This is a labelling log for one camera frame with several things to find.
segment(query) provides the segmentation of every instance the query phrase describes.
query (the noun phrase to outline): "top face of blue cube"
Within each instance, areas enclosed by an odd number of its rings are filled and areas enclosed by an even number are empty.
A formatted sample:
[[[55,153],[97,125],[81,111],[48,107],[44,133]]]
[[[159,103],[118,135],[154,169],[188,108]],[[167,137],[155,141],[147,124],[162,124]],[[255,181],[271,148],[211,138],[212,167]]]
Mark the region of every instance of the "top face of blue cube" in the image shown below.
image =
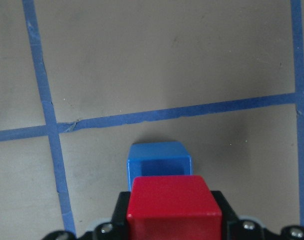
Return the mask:
[[[190,158],[190,155],[178,141],[133,144],[128,155],[130,161],[172,158]]]

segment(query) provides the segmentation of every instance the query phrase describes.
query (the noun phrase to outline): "front face of red cube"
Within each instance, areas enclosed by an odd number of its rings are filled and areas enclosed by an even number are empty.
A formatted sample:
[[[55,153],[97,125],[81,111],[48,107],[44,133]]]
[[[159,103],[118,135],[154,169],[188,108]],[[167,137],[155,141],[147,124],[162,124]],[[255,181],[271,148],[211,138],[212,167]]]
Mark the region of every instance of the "front face of red cube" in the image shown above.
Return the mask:
[[[222,212],[200,176],[142,176],[127,210],[130,240],[221,240]]]

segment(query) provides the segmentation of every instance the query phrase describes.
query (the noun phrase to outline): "floor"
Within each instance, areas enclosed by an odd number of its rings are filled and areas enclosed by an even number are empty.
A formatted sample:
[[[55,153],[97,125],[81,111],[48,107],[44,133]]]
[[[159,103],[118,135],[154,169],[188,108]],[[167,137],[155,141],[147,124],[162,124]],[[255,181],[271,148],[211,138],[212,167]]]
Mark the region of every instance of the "floor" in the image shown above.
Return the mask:
[[[0,239],[81,236],[163,141],[239,215],[304,225],[304,0],[0,0]]]

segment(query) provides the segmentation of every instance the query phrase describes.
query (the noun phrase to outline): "screw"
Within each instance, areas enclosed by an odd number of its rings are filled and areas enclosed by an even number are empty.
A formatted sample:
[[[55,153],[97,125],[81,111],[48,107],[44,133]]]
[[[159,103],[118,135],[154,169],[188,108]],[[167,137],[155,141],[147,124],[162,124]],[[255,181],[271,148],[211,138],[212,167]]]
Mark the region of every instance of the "screw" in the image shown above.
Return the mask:
[[[65,232],[65,233],[57,236],[55,240],[68,240],[68,233]]]
[[[243,228],[247,230],[253,230],[255,228],[255,223],[253,223],[252,221],[244,221]]]
[[[292,227],[290,229],[290,234],[292,237],[299,238],[299,239],[304,237],[303,231],[300,230],[298,227]]]
[[[113,225],[110,223],[106,223],[101,227],[101,233],[107,234],[113,230]]]

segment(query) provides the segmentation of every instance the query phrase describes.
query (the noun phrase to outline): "top face of red cube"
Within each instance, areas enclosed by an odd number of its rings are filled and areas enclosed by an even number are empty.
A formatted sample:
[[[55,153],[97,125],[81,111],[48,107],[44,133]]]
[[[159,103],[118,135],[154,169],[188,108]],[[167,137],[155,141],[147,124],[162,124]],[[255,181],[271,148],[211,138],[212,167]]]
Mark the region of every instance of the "top face of red cube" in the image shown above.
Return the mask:
[[[221,216],[200,176],[143,176],[134,180],[127,217],[135,219]]]

